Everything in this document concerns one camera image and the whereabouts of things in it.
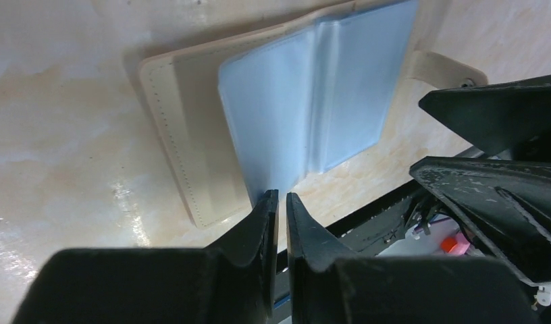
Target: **black plastic part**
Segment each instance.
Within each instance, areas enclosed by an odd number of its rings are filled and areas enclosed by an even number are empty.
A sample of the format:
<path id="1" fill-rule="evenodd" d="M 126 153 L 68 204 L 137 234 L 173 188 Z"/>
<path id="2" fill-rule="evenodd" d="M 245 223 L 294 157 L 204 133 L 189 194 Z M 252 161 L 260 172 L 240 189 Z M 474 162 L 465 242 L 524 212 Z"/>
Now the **black plastic part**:
<path id="1" fill-rule="evenodd" d="M 551 75 L 431 91 L 419 106 L 489 155 L 551 132 Z"/>
<path id="2" fill-rule="evenodd" d="M 14 323 L 265 323 L 278 191 L 204 249 L 70 249 L 31 285 Z"/>
<path id="3" fill-rule="evenodd" d="M 520 279 L 551 284 L 551 165 L 426 157 L 411 175 Z"/>
<path id="4" fill-rule="evenodd" d="M 373 258 L 287 196 L 293 323 L 538 323 L 516 278 L 486 258 Z"/>

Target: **marble surface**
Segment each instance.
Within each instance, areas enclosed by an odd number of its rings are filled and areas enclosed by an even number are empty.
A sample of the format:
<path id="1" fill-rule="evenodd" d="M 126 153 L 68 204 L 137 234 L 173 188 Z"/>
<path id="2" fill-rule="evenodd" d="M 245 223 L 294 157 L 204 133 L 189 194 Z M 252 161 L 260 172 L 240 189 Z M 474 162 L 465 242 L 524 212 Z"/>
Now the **marble surface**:
<path id="1" fill-rule="evenodd" d="M 0 0 L 0 323 L 59 249 L 204 246 L 233 226 L 239 219 L 206 230 L 191 223 L 138 63 L 332 3 Z M 490 82 L 551 74 L 551 1 L 421 5 L 435 14 L 416 48 L 472 65 Z M 418 159 L 468 147 L 416 107 L 429 86 L 403 80 L 400 89 L 378 145 L 296 186 L 322 224 L 407 181 Z"/>

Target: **glossy surface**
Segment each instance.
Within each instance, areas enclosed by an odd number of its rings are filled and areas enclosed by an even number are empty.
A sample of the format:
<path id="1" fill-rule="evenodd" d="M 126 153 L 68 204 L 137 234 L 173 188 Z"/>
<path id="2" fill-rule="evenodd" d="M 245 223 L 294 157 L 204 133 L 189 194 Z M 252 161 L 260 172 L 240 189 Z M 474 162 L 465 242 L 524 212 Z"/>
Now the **glossy surface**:
<path id="1" fill-rule="evenodd" d="M 204 246 L 234 225 L 239 219 L 206 230 L 191 223 L 139 90 L 138 63 L 330 3 L 0 0 L 0 323 L 56 250 Z M 434 14 L 412 36 L 416 48 L 472 65 L 493 83 L 551 74 L 551 1 L 421 8 Z M 429 86 L 399 87 L 377 145 L 295 187 L 323 225 L 407 181 L 423 156 L 468 147 L 416 106 Z"/>

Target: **beige wallet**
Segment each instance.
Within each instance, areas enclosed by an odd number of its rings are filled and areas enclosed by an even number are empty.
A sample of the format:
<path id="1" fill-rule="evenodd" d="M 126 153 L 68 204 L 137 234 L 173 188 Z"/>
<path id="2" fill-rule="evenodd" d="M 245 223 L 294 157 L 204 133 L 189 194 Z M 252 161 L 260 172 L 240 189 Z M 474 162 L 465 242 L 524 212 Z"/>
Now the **beige wallet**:
<path id="1" fill-rule="evenodd" d="M 197 227 L 206 228 L 251 210 L 218 95 L 219 66 L 235 55 L 308 26 L 317 18 L 389 2 L 393 1 L 333 5 L 284 24 L 162 54 L 141 63 L 142 87 L 188 214 Z M 488 83 L 484 73 L 443 55 L 408 49 L 407 59 L 411 60 L 411 68 L 402 71 L 399 78 L 416 78 L 436 88 Z"/>

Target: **stitching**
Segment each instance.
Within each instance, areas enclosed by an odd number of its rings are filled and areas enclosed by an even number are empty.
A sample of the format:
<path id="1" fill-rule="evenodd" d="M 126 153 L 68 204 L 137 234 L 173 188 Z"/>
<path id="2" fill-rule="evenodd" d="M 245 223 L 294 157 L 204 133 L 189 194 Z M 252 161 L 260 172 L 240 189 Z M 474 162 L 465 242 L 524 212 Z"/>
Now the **stitching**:
<path id="1" fill-rule="evenodd" d="M 253 40 L 251 42 L 245 42 L 245 43 L 242 43 L 242 44 L 239 44 L 239 45 L 234 45 L 234 46 L 231 46 L 231 47 L 225 47 L 223 49 L 218 49 L 216 51 L 204 53 L 204 54 L 199 55 L 199 56 L 192 56 L 192 57 L 188 57 L 188 58 L 173 60 L 170 63 L 163 64 L 163 65 L 160 65 L 158 67 L 154 67 L 152 70 L 149 71 L 148 76 L 149 76 L 149 80 L 150 80 L 150 83 L 151 83 L 151 86 L 152 86 L 152 89 L 153 89 L 153 92 L 154 92 L 154 97 L 156 98 L 156 102 L 158 103 L 158 108 L 159 108 L 159 111 L 160 111 L 160 118 L 164 121 L 164 128 L 166 129 L 166 131 L 168 133 L 168 137 L 170 139 L 170 142 L 171 142 L 172 146 L 174 147 L 174 151 L 176 152 L 176 158 L 178 159 L 178 163 L 180 164 L 180 170 L 182 172 L 182 177 L 184 178 L 184 183 L 188 187 L 188 193 L 190 195 L 190 199 L 191 199 L 192 203 L 194 204 L 194 209 L 196 211 L 196 216 L 198 217 L 198 220 L 200 221 L 200 223 L 204 227 L 207 227 L 207 226 L 209 226 L 213 223 L 216 223 L 220 219 L 225 218 L 226 214 L 222 215 L 219 219 L 214 219 L 213 221 L 211 221 L 209 223 L 204 223 L 202 221 L 202 215 L 200 214 L 200 210 L 198 209 L 198 203 L 196 203 L 196 199 L 194 197 L 194 192 L 192 191 L 192 186 L 190 185 L 190 182 L 188 181 L 188 176 L 186 175 L 186 170 L 184 168 L 184 163 L 182 162 L 182 159 L 180 158 L 180 154 L 178 152 L 178 147 L 176 146 L 176 142 L 174 142 L 174 138 L 172 137 L 172 133 L 170 132 L 170 129 L 168 128 L 168 123 L 167 123 L 167 120 L 166 120 L 166 114 L 164 114 L 164 110 L 162 109 L 162 103 L 159 99 L 158 92 L 156 92 L 156 87 L 155 87 L 153 79 L 152 79 L 152 74 L 153 74 L 154 71 L 161 71 L 162 68 L 164 68 L 167 65 L 177 64 L 177 63 L 181 63 L 181 62 L 185 62 L 185 61 L 190 61 L 192 59 L 201 59 L 201 58 L 204 58 L 204 57 L 208 57 L 210 55 L 214 55 L 216 53 L 221 53 L 221 52 L 224 52 L 224 51 L 237 49 L 239 47 L 243 47 L 243 46 L 246 46 L 246 45 L 258 43 L 258 42 L 261 42 L 261 41 L 267 41 L 271 38 L 279 37 L 283 34 L 285 34 L 285 33 L 281 32 L 281 33 L 275 34 L 273 36 L 264 37 L 264 38 L 261 38 L 261 39 L 258 39 L 258 40 Z M 244 207 L 241 207 L 241 208 L 235 210 L 234 213 L 240 212 L 241 210 L 243 210 L 243 208 Z"/>

